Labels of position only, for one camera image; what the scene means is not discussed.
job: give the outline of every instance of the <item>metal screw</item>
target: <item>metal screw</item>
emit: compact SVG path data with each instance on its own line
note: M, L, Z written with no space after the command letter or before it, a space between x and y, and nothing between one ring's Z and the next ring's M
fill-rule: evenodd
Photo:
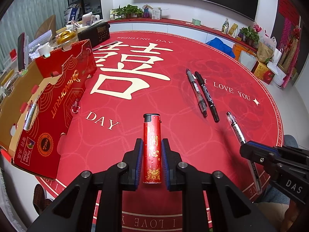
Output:
M188 164L186 163L186 162L179 162L178 163L178 166L180 167L180 168L186 168L187 166L188 166Z
M90 172L89 172L89 171L83 171L83 172L81 173L81 176L82 176L83 178L88 178L88 177L90 176Z
M119 162L118 164L117 164L117 167L119 167L119 168L125 168L127 166L127 164L125 163L125 162Z
M218 179L222 178L223 177L223 173L221 171L215 171L214 172L214 176Z

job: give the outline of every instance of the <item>round red table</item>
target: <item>round red table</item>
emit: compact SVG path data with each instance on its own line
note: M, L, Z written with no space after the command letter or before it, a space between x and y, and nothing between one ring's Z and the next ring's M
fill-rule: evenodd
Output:
M98 66L86 81L61 154L57 180L38 178L54 197L83 170L106 170L122 160L143 137L143 114L161 115L161 137L171 150L198 170L225 173L251 200L257 195L239 143L229 126L232 112L247 140L282 145L279 111L263 84L240 63L201 42L158 32L115 32L95 51ZM208 110L203 118L186 75L198 71L216 105L220 121ZM261 182L269 176L258 167ZM182 226L181 193L165 184L140 183L137 192L123 193L123 231L177 231Z

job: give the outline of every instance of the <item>black radio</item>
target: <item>black radio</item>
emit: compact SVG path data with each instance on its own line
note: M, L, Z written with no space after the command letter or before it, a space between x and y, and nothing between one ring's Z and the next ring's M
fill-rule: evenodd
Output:
M107 22L99 22L79 32L77 36L79 40L89 39L91 46L95 47L110 38L109 28Z

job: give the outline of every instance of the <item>orange round sticker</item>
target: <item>orange round sticker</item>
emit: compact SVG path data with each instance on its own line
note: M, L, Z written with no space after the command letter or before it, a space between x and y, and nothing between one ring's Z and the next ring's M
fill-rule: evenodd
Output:
M39 137L38 149L42 156L47 157L53 150L53 139L48 133L42 133Z

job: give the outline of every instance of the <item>tiled floor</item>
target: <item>tiled floor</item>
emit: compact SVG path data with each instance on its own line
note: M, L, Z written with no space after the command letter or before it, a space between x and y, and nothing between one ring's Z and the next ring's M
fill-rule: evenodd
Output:
M309 150L309 113L298 91L291 83L280 89L275 84L265 84L279 109L284 134L296 139L299 148Z

